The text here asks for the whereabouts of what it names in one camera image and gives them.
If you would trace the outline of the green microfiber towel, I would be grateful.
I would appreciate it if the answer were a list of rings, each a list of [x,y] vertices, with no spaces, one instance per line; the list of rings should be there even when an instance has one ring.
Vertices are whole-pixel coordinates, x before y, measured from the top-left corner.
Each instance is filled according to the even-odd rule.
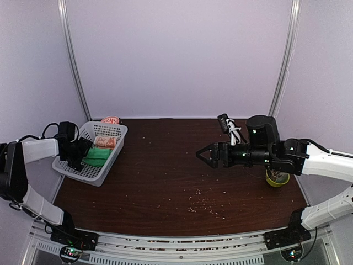
[[[82,161],[90,166],[103,167],[111,154],[111,149],[92,147]]]

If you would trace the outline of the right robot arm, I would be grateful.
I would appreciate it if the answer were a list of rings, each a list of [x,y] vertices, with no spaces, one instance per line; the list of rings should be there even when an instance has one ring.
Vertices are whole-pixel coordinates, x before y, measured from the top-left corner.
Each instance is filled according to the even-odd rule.
[[[265,166],[281,173],[324,176],[352,182],[352,155],[327,149],[311,139],[280,140],[275,118],[255,115],[246,120],[249,139],[227,114],[217,118],[230,138],[212,143],[196,152],[196,157],[212,168],[236,165]]]

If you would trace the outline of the orange bunny pattern towel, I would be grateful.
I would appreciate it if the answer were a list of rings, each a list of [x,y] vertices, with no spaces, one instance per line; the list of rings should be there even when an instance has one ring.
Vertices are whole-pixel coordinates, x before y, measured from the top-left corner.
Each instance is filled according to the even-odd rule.
[[[114,149],[119,140],[119,136],[98,135],[94,139],[94,145],[101,149]]]

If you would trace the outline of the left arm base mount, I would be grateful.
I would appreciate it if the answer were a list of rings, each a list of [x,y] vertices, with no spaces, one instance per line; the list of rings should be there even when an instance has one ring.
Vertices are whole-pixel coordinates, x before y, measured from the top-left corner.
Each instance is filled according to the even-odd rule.
[[[59,258],[65,264],[77,262],[84,251],[96,249],[99,235],[77,229],[70,213],[64,211],[63,221],[60,225],[47,223],[51,229],[51,241],[62,244],[59,250]]]

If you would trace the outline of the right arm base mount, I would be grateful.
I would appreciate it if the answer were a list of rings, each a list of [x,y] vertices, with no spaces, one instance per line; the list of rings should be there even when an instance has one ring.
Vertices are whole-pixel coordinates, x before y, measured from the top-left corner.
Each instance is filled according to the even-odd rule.
[[[311,239],[311,233],[302,225],[304,209],[295,210],[290,217],[287,228],[272,230],[263,234],[267,250],[281,249],[281,256],[285,261],[300,262],[308,256],[313,246],[304,253],[303,243]]]

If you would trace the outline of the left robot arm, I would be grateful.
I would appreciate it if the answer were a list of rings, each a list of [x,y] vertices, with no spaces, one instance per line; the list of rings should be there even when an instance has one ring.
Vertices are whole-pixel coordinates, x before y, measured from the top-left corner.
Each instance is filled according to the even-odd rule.
[[[65,139],[26,140],[1,143],[1,198],[24,210],[29,215],[43,219],[58,228],[57,234],[67,245],[79,241],[71,214],[53,205],[42,193],[39,181],[49,170],[40,172],[37,162],[45,163],[59,158],[74,169],[82,170],[82,159],[87,156],[93,143],[84,138],[68,141]]]

